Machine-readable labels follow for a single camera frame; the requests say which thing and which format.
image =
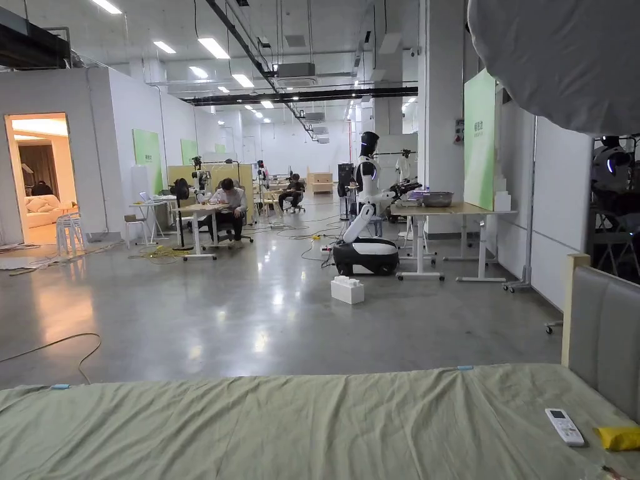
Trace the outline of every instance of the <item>doorway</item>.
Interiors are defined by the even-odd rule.
[[[67,116],[6,115],[5,124],[25,243],[56,245],[56,221],[77,212]]]

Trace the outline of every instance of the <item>yellow package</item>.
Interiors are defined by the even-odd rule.
[[[613,452],[640,449],[640,427],[594,428],[602,446]]]

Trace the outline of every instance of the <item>concrete floor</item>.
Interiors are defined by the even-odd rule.
[[[332,201],[308,197],[307,212],[286,222],[336,215]],[[309,240],[283,236],[310,234],[335,220],[256,234],[240,252],[220,250],[216,262],[157,265],[130,259],[136,250],[117,246],[68,266],[15,277],[0,272],[0,356],[96,332],[102,347],[84,363],[93,382],[560,360],[561,334],[549,336],[542,327],[559,313],[533,292],[455,282],[474,274],[473,262],[438,267],[448,277],[442,284],[364,277],[364,303],[333,300],[335,268],[300,257]],[[396,238],[391,225],[385,229]],[[454,254],[457,245],[433,243],[440,255]],[[504,275],[497,266],[490,271]],[[73,339],[0,364],[0,388],[82,383],[76,366],[94,345],[94,338]]]

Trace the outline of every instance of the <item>curtain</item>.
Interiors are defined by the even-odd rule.
[[[42,180],[51,187],[53,194],[60,199],[56,163],[53,159],[51,145],[21,145],[19,150],[20,161],[33,170],[34,180],[31,180],[31,175],[23,170],[25,185],[37,184]]]

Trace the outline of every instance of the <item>green bed sheet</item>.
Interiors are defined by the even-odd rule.
[[[552,407],[588,447],[565,446]],[[20,387],[0,392],[0,478],[640,478],[640,453],[592,430],[622,425],[559,365]]]

